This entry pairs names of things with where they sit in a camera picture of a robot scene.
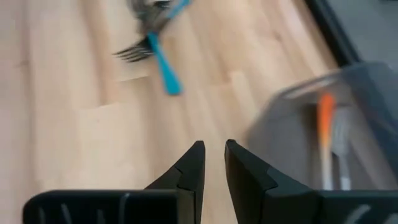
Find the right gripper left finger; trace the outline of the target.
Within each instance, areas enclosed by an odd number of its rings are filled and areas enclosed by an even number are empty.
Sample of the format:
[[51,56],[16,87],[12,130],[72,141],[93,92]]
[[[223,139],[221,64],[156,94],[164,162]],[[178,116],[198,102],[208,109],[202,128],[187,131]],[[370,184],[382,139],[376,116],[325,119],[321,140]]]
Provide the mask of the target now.
[[23,224],[200,223],[205,144],[196,141],[165,173],[140,190],[50,190],[32,197]]

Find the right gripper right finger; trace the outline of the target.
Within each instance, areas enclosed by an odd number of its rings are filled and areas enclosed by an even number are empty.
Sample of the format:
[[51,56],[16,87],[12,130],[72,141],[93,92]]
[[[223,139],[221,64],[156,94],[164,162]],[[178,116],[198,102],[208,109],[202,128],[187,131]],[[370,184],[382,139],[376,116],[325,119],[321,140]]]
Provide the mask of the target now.
[[234,139],[224,152],[237,221],[244,224],[397,224],[395,190],[315,190]]

